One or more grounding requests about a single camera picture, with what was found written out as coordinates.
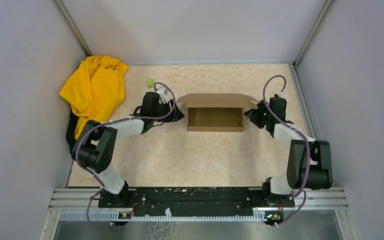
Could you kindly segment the small green block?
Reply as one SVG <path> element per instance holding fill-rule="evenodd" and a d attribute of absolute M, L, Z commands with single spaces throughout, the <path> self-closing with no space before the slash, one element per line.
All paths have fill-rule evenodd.
<path fill-rule="evenodd" d="M 146 86 L 147 86 L 148 88 L 153 88 L 153 86 L 154 86 L 154 81 L 153 81 L 153 79 L 152 79 L 151 77 L 149 77 L 149 78 L 146 79 Z"/>

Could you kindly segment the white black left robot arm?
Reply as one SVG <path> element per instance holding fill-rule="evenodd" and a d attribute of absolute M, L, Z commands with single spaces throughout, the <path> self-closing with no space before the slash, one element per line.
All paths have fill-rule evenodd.
<path fill-rule="evenodd" d="M 169 99 L 165 92 L 147 92 L 142 104 L 127 118 L 87 121 L 71 149 L 71 156 L 99 182 L 103 191 L 110 194 L 112 203 L 124 207 L 130 200 L 128 184 L 111 165 L 116 142 L 147 133 L 155 123 L 177 122 L 184 117 L 174 98 Z"/>

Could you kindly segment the brown cardboard box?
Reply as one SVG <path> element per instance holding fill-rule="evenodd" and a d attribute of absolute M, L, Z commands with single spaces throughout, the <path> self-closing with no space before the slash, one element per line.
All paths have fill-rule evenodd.
<path fill-rule="evenodd" d="M 241 93 L 189 93 L 176 103 L 186 115 L 189 132 L 241 133 L 244 109 L 258 108 L 257 99 Z"/>

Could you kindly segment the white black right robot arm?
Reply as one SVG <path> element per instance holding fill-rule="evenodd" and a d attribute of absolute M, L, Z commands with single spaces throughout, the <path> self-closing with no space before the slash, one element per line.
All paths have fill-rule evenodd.
<path fill-rule="evenodd" d="M 322 190 L 333 185 L 330 143 L 305 135 L 286 120 L 286 99 L 275 95 L 261 100 L 256 109 L 244 113 L 255 126 L 265 129 L 288 149 L 286 173 L 270 177 L 263 184 L 261 199 L 267 206 L 275 206 L 282 195 L 304 189 Z"/>

